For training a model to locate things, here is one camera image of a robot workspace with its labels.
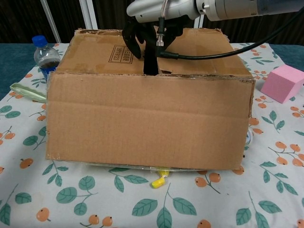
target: floral tablecloth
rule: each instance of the floral tablecloth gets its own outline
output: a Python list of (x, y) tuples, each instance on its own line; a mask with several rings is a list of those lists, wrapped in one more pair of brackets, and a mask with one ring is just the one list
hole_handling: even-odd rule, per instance
[[(304, 90), (285, 104), (259, 91), (283, 64), (268, 44), (240, 57), (256, 79), (242, 166), (171, 173), (159, 189), (155, 172), (45, 160), (45, 104), (10, 92), (0, 101), (0, 227), (303, 228)], [(37, 66), (21, 83), (46, 89)]]

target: yellow object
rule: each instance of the yellow object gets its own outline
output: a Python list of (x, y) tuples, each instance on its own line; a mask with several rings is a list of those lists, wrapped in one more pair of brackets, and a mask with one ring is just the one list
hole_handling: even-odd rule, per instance
[(151, 187), (154, 189), (157, 189), (160, 186), (164, 185), (166, 183), (165, 177), (169, 176), (169, 171), (159, 170), (158, 173), (161, 177), (151, 183)]

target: cardboard box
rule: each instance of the cardboard box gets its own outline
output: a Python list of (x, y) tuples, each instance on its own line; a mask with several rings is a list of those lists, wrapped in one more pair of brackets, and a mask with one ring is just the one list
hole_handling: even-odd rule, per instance
[[(185, 29), (168, 48), (231, 51), (218, 30)], [(77, 31), (52, 74), (46, 158), (101, 164), (236, 169), (243, 158), (255, 81), (237, 56), (158, 59), (160, 74), (120, 31)]]

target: water bottle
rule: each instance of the water bottle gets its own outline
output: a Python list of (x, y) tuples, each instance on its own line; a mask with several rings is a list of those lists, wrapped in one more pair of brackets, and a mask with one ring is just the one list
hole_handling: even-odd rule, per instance
[(60, 56), (55, 49), (48, 46), (47, 39), (44, 36), (35, 36), (32, 41), (37, 48), (34, 53), (34, 60), (40, 67), (44, 78), (48, 81), (49, 73), (55, 71), (60, 63)]

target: pink foam block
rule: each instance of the pink foam block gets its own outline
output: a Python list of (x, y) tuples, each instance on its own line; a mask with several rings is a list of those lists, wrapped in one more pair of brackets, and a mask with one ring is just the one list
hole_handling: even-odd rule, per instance
[(282, 65), (269, 73), (261, 92), (280, 103), (284, 103), (299, 92), (303, 83), (303, 71)]

